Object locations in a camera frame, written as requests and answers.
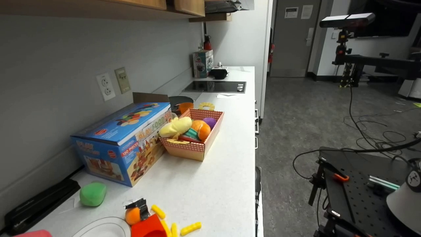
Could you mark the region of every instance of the red toy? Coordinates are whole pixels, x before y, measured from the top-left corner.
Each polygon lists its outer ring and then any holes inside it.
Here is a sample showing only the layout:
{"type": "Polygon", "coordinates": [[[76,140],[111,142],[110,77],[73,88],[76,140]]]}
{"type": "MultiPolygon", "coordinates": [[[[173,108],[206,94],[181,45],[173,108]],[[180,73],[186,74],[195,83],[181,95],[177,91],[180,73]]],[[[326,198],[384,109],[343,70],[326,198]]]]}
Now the red toy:
{"type": "Polygon", "coordinates": [[[131,237],[166,237],[156,215],[131,225],[131,237]]]}

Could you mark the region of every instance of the blue box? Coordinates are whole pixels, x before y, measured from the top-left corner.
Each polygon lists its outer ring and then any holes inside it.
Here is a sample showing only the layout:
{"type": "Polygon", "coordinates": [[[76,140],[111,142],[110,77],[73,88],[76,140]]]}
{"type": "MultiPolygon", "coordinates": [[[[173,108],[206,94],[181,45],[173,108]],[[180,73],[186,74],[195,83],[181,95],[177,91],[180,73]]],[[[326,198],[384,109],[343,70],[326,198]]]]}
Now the blue box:
{"type": "Polygon", "coordinates": [[[169,103],[136,103],[72,134],[78,158],[97,177],[132,187],[164,152],[157,131],[169,103]]]}

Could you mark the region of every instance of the wall outlet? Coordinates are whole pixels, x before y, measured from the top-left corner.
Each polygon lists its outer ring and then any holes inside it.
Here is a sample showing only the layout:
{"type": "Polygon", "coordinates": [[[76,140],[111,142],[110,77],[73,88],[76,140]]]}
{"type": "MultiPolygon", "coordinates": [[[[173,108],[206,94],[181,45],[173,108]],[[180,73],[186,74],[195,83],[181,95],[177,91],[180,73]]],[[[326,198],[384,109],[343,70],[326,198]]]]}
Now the wall outlet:
{"type": "Polygon", "coordinates": [[[118,86],[119,86],[119,92],[124,94],[124,92],[130,91],[131,87],[130,87],[130,82],[128,82],[128,77],[126,74],[126,70],[123,67],[115,69],[114,74],[115,74],[115,78],[116,78],[118,86]]]}
{"type": "Polygon", "coordinates": [[[101,74],[95,77],[95,82],[101,90],[103,100],[115,98],[113,83],[110,82],[109,74],[101,74]]]}

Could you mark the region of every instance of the cardboard box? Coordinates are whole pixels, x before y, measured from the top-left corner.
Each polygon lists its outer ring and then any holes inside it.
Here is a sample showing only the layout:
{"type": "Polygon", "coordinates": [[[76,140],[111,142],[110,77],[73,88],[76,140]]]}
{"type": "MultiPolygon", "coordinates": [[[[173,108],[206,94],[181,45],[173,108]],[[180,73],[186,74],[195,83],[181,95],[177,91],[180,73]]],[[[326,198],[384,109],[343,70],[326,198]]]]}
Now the cardboard box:
{"type": "Polygon", "coordinates": [[[216,120],[216,123],[214,124],[210,134],[203,141],[203,144],[195,144],[195,142],[172,144],[166,138],[163,138],[163,137],[160,137],[159,140],[163,144],[163,146],[165,148],[165,150],[172,156],[202,161],[206,157],[206,154],[209,153],[209,149],[219,132],[223,112],[206,111],[206,109],[189,109],[185,113],[182,113],[181,117],[182,116],[188,116],[191,120],[202,120],[205,117],[213,117],[216,120]]]}
{"type": "Polygon", "coordinates": [[[170,121],[165,99],[163,95],[132,94],[134,104],[74,133],[72,140],[86,170],[132,187],[164,152],[157,131],[170,121]]]}
{"type": "Polygon", "coordinates": [[[199,50],[191,54],[193,78],[207,78],[213,69],[213,50],[199,50]]]}

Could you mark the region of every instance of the toy food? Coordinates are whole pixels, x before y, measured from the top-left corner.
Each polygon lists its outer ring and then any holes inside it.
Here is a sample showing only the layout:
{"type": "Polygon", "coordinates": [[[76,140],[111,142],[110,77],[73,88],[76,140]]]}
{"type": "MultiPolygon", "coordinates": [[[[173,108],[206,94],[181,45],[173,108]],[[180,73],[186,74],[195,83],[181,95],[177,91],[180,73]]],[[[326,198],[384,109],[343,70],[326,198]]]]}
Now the toy food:
{"type": "Polygon", "coordinates": [[[164,219],[166,216],[165,212],[161,211],[156,204],[152,204],[151,210],[157,215],[159,219],[164,219]]]}
{"type": "Polygon", "coordinates": [[[199,228],[201,228],[201,223],[199,223],[199,221],[197,221],[197,223],[194,223],[194,224],[190,224],[190,225],[188,225],[188,227],[185,227],[185,228],[181,229],[181,236],[186,236],[186,235],[189,235],[190,232],[193,232],[193,231],[195,231],[195,229],[199,229],[199,228]]]}
{"type": "Polygon", "coordinates": [[[203,142],[210,133],[210,127],[202,120],[193,120],[191,129],[197,132],[197,137],[201,142],[203,142]]]}
{"type": "Polygon", "coordinates": [[[160,137],[177,137],[185,133],[191,127],[191,119],[189,117],[174,117],[168,124],[159,129],[160,137]]]}
{"type": "Polygon", "coordinates": [[[131,227],[131,237],[166,237],[156,215],[139,221],[131,227]]]}
{"type": "Polygon", "coordinates": [[[188,129],[184,134],[178,137],[180,141],[199,142],[197,132],[194,129],[188,129]]]}
{"type": "Polygon", "coordinates": [[[210,127],[210,129],[213,129],[213,127],[215,124],[215,119],[213,119],[213,117],[205,117],[205,119],[202,119],[202,121],[205,121],[210,127]]]}
{"type": "Polygon", "coordinates": [[[178,237],[177,228],[176,228],[174,223],[172,223],[172,225],[170,225],[170,237],[178,237]]]}
{"type": "Polygon", "coordinates": [[[106,186],[98,182],[89,183],[80,188],[80,203],[85,207],[98,207],[106,194],[106,186]]]}
{"type": "Polygon", "coordinates": [[[140,208],[135,207],[126,211],[126,223],[134,225],[140,221],[140,208]]]}

